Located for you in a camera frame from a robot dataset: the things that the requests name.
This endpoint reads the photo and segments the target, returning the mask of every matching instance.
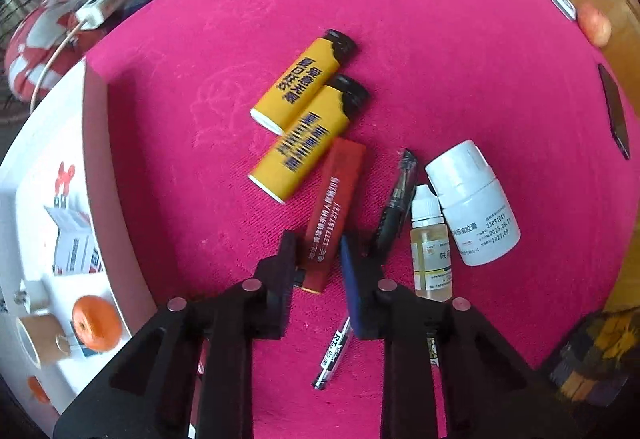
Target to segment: cardboard tube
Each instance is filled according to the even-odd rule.
[[[65,331],[52,314],[19,317],[15,326],[24,353],[38,369],[70,356],[65,340],[60,340],[58,346],[56,338],[64,336]]]

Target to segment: smartphone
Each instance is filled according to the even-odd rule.
[[[622,110],[618,86],[604,65],[598,64],[598,71],[600,72],[600,79],[604,87],[604,97],[607,100],[611,135],[613,135],[613,140],[616,142],[616,145],[618,145],[618,148],[620,148],[622,155],[628,160],[631,158],[629,152],[629,136],[626,133],[625,112]]]

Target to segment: orange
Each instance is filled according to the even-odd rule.
[[[118,311],[99,296],[78,298],[71,321],[79,340],[97,353],[110,351],[118,345],[122,336],[122,321]]]
[[[36,400],[38,400],[41,403],[44,403],[45,405],[49,405],[51,403],[49,396],[44,391],[44,389],[42,388],[42,385],[34,375],[30,375],[27,378],[27,386],[31,389],[31,393],[33,394]]]

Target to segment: small glass bottle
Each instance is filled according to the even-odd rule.
[[[411,214],[415,294],[446,302],[453,295],[449,230],[442,217],[440,202],[427,184],[416,188]]]

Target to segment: bottle label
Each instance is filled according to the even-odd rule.
[[[322,358],[322,361],[320,362],[320,366],[323,369],[327,369],[328,371],[330,371],[334,367],[335,361],[337,360],[338,356],[340,355],[340,351],[344,346],[343,338],[344,334],[342,332],[335,331],[334,339],[331,341],[331,345],[329,345],[324,358]]]
[[[451,251],[449,239],[412,243],[414,283],[416,291],[433,291],[451,284]]]
[[[520,229],[498,181],[445,218],[466,265],[480,265],[504,255],[520,239]]]

